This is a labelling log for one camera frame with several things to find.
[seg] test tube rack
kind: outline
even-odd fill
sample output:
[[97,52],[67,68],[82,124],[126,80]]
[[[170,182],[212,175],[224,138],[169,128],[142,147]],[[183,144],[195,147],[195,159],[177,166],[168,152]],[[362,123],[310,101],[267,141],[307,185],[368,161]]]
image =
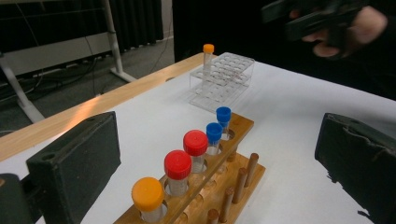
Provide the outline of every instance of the test tube rack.
[[[192,105],[214,112],[231,103],[245,91],[253,75],[254,60],[225,52],[212,60],[209,77],[204,78],[203,67],[190,73],[190,90],[194,93]],[[206,82],[203,91],[202,82]]]
[[[253,124],[252,120],[232,113],[229,126],[231,139],[220,141],[220,154],[205,155],[206,169],[200,174],[190,174],[189,189],[183,196],[172,197],[165,192],[163,204],[167,211],[163,219],[157,223],[206,223],[208,211],[216,209],[220,212],[223,209],[225,192],[237,185],[241,169],[250,167],[249,172],[252,178],[249,186],[239,191],[242,195],[240,201],[227,205],[229,215],[226,217],[226,222],[234,223],[236,221],[265,172],[265,167],[258,163],[255,163],[254,166],[249,165],[252,161],[251,157],[248,159],[237,153],[239,143],[253,127]],[[166,189],[166,175],[160,179],[160,182]],[[140,212],[132,205],[115,223],[147,222],[141,219]]]

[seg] black device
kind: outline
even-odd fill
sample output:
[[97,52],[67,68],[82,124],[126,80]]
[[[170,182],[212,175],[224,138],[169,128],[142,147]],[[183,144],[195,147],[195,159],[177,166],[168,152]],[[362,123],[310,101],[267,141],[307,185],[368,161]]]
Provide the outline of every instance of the black device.
[[22,181],[0,175],[0,223],[80,223],[120,165],[115,112],[84,119],[26,163]]
[[301,17],[285,26],[287,39],[295,41],[321,29],[329,29],[327,45],[340,49],[329,59],[339,59],[345,52],[345,36],[359,11],[369,0],[277,0],[262,7],[262,21],[269,22],[288,16],[297,9]]
[[345,116],[326,113],[315,159],[375,224],[396,223],[396,140]]

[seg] hand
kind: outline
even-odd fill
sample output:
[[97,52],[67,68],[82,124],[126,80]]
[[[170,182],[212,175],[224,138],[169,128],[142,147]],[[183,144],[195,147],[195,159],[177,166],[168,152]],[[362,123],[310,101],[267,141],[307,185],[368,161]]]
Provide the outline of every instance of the hand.
[[[290,13],[292,19],[299,17],[299,11],[293,10]],[[346,31],[346,57],[365,45],[377,39],[385,30],[388,24],[387,17],[373,7],[364,7],[351,26]],[[328,47],[326,44],[328,30],[320,30],[312,35],[303,37],[303,41],[320,41],[314,46],[314,53],[319,57],[331,57],[336,55],[340,49]]]

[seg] table surface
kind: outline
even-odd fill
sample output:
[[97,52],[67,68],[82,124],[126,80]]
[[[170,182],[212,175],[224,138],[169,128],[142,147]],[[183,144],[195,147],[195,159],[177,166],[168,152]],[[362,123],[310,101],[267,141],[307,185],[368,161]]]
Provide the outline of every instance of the table surface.
[[[164,156],[183,147],[184,133],[204,131],[216,121],[215,114],[189,104],[189,71],[202,61],[202,54],[195,55],[0,138],[1,173],[24,177],[24,162],[59,134],[94,114],[115,111],[121,166],[83,219],[114,222],[132,205],[134,182],[144,176],[161,178]],[[169,77],[176,78],[165,82]],[[259,164],[267,169],[237,223],[372,223],[358,215],[363,209],[327,177],[314,158],[315,146],[326,112],[396,137],[394,101],[255,63],[250,86],[230,108],[254,121],[238,152],[246,157],[258,153]]]

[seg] plastic cap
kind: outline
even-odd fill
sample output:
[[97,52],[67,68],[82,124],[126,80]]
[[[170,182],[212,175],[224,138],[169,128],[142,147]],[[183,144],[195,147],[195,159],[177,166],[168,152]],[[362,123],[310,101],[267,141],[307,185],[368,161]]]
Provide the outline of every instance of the plastic cap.
[[231,109],[227,106],[221,106],[216,110],[216,116],[219,122],[229,122],[231,119]]
[[206,126],[206,135],[209,142],[217,142],[220,140],[222,134],[222,127],[218,123],[209,123]]
[[191,157],[183,150],[169,152],[164,160],[166,175],[175,180],[186,178],[191,172]]
[[213,53],[215,52],[215,46],[212,44],[204,44],[204,53]]
[[201,156],[207,150],[207,136],[199,130],[191,130],[184,134],[184,150],[191,156]]
[[139,179],[132,188],[134,206],[143,212],[151,212],[163,203],[163,185],[156,178]]

